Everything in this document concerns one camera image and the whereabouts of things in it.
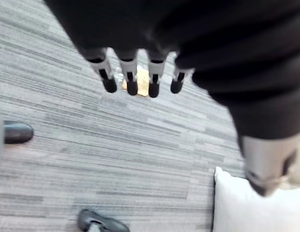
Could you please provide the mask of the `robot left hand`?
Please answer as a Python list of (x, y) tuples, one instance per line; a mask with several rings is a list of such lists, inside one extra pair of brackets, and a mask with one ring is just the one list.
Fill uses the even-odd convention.
[(261, 196), (288, 176), (300, 142), (300, 0), (47, 0), (52, 14), (102, 80), (117, 89), (116, 53), (130, 95), (137, 52), (147, 52), (149, 95), (158, 96), (175, 52), (171, 91), (192, 81), (233, 119), (245, 176)]

